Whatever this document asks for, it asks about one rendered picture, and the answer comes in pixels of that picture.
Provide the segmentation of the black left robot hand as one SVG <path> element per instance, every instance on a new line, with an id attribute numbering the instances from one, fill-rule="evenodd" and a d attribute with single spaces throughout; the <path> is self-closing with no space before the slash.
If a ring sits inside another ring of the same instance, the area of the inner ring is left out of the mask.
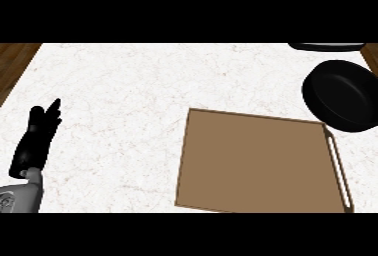
<path id="1" fill-rule="evenodd" d="M 60 119 L 60 99 L 44 109 L 34 106 L 29 110 L 28 126 L 13 153 L 9 176 L 23 179 L 20 172 L 29 168 L 44 168 L 50 143 L 56 134 Z"/>

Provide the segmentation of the brown wooden tray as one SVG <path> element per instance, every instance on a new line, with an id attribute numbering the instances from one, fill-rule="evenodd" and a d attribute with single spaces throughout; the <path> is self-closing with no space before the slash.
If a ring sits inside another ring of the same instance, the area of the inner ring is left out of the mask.
<path id="1" fill-rule="evenodd" d="M 350 213 L 325 124 L 190 109 L 176 204 L 220 212 Z"/>

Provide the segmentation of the black pot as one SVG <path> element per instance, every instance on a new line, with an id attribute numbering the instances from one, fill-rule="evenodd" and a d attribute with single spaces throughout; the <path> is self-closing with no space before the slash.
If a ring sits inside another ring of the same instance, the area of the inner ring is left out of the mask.
<path id="1" fill-rule="evenodd" d="M 378 77 L 344 60 L 322 62 L 302 81 L 302 99 L 333 129 L 362 132 L 378 127 Z"/>

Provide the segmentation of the black flat appliance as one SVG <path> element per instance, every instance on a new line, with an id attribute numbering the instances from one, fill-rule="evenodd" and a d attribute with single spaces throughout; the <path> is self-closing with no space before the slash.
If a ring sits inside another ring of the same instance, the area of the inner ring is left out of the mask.
<path id="1" fill-rule="evenodd" d="M 359 51 L 365 43 L 291 43 L 289 46 L 304 51 L 350 52 Z"/>

